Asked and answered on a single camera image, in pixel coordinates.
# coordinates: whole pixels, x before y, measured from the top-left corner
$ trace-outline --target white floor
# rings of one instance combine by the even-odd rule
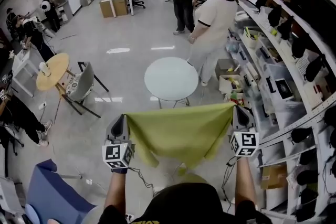
[[[134,16],[128,14],[104,19],[99,1],[94,0],[90,6],[82,8],[61,28],[50,44],[55,47],[56,52],[66,52],[70,55],[73,72],[79,72],[77,61],[92,63],[95,74],[110,91],[105,92],[98,83],[95,83],[94,92],[89,95],[85,104],[102,118],[97,119],[90,113],[78,115],[64,100],[60,101],[56,89],[40,92],[35,87],[35,81],[26,78],[26,74],[23,73],[21,79],[27,79],[26,86],[34,92],[34,97],[28,97],[23,91],[20,91],[19,97],[38,119],[42,115],[38,106],[46,101],[47,106],[42,120],[52,119],[55,122],[48,136],[50,145],[47,148],[37,147],[23,133],[20,139],[25,143],[25,147],[17,147],[18,156],[14,156],[12,150],[9,150],[9,175],[23,182],[26,191],[34,166],[51,158],[57,164],[59,173],[75,175],[80,172],[84,175],[82,180],[72,179],[67,182],[95,205],[104,202],[111,177],[111,172],[101,157],[101,145],[104,143],[107,125],[126,111],[159,109],[158,102],[151,101],[151,94],[144,84],[146,68],[162,57],[177,56],[186,59],[190,50],[190,45],[186,41],[189,33],[173,35],[177,21],[172,2],[144,0],[146,9],[135,7]],[[175,48],[151,50],[153,47],[171,46]],[[108,54],[107,51],[113,48],[130,50]],[[217,89],[218,82],[214,78],[207,88],[198,86],[190,97],[191,105],[222,102],[223,97]],[[101,98],[110,98],[112,102]],[[164,107],[169,108],[172,105],[163,102]],[[228,138],[226,137],[224,141],[216,158],[212,161],[203,161],[194,171],[212,184],[221,198],[224,197],[220,186],[225,164],[233,155]],[[151,168],[145,166],[137,155],[131,161],[131,166],[140,168],[145,180],[153,183],[155,187],[166,186],[171,181],[170,175],[178,164],[176,160],[164,159],[158,168]],[[92,185],[86,184],[86,179],[92,180]],[[231,198],[234,195],[234,187],[235,172],[226,185],[227,195]],[[145,188],[136,173],[129,171],[126,195],[127,212],[138,217],[143,214],[151,201],[152,192]]]

